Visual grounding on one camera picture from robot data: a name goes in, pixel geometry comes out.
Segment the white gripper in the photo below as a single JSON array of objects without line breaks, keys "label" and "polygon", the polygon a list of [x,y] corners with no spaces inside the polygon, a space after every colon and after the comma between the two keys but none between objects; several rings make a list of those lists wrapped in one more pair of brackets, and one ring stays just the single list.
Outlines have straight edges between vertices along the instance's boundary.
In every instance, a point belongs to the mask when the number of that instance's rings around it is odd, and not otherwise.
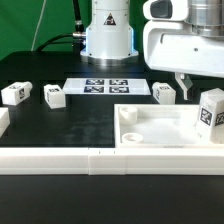
[{"label": "white gripper", "polygon": [[145,62],[176,72],[185,100],[193,86],[188,74],[224,78],[224,0],[147,0],[143,14]]}]

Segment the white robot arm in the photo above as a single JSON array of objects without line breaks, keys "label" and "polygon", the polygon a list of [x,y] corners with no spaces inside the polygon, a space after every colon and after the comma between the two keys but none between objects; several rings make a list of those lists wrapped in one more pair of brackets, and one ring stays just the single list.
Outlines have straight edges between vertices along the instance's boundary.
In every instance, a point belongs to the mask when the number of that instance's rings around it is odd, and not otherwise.
[{"label": "white robot arm", "polygon": [[[108,66],[138,56],[129,25],[130,0],[92,0],[84,61]],[[224,78],[224,0],[147,0],[143,54],[153,70],[169,71],[184,91],[189,74]]]}]

